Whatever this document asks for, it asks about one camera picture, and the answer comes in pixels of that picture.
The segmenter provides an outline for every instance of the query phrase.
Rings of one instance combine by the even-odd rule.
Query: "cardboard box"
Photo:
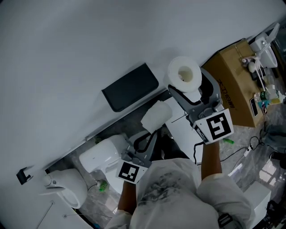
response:
[[[241,64],[241,57],[252,55],[252,49],[243,40],[219,51],[203,65],[219,83],[223,106],[229,108],[234,125],[256,127],[263,117],[258,105],[258,114],[253,115],[250,99],[260,89]]]

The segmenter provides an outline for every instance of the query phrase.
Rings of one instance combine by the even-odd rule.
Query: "person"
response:
[[[201,178],[198,166],[167,134],[160,147],[164,160],[154,158],[136,185],[124,182],[118,210],[106,229],[216,229],[224,227],[225,216],[231,221],[226,228],[251,226],[253,207],[222,173],[218,141],[203,147]]]

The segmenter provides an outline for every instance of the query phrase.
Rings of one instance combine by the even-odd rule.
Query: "white shirt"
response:
[[[118,210],[106,229],[218,229],[219,213],[249,228],[255,216],[230,177],[214,174],[201,182],[198,167],[189,159],[154,161],[136,185],[136,195],[134,214]]]

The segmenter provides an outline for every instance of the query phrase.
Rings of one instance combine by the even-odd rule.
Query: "tiled floor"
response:
[[[270,77],[270,80],[275,82],[275,85],[281,92],[285,92],[284,83],[282,80],[276,80]],[[160,96],[141,106],[134,112],[122,118],[114,125],[105,129],[97,136],[105,139],[114,134],[126,133],[128,137],[144,130],[140,120],[146,111],[157,101],[165,100],[169,97],[167,92],[162,93]],[[286,105],[275,105],[270,109],[265,121],[269,124],[286,125]],[[263,128],[264,122],[257,128],[234,126],[235,132],[230,137],[235,143],[229,144],[220,142],[220,158],[224,159],[231,155],[241,147],[249,146],[249,139],[252,136],[259,137],[260,130]],[[55,163],[50,167],[50,171],[64,170],[68,168],[77,168],[80,174],[85,179],[88,188],[96,183],[96,180],[105,179],[104,174],[98,170],[88,173],[79,161],[79,155],[87,149],[94,146],[94,139],[91,139],[84,145],[80,146],[74,152],[67,155],[62,160]],[[252,139],[251,144],[255,147],[257,140]],[[245,150],[241,150],[226,161],[222,162],[223,172],[229,174],[233,171],[234,166],[240,166],[231,177],[236,181],[237,185],[244,191],[255,180],[268,187],[272,193],[271,198],[279,201],[282,193],[284,192],[286,171],[279,166],[279,161],[270,160],[269,155],[272,149],[267,145],[259,145],[256,150],[251,151],[247,157],[242,157]],[[83,206],[79,209],[82,214],[86,216],[92,223],[99,224],[102,228],[109,222],[110,218],[114,215],[119,201],[120,195],[109,187],[105,192],[100,192],[98,188],[93,187],[88,192],[88,197]]]

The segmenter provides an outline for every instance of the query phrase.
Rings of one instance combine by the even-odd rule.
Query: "white toilet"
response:
[[[115,175],[118,160],[127,147],[128,143],[122,135],[113,135],[81,154],[80,162],[89,173],[101,170],[110,186],[121,194],[124,181]]]
[[[43,181],[46,191],[40,195],[57,193],[72,208],[80,208],[88,195],[86,183],[76,169],[56,170],[47,174]]]

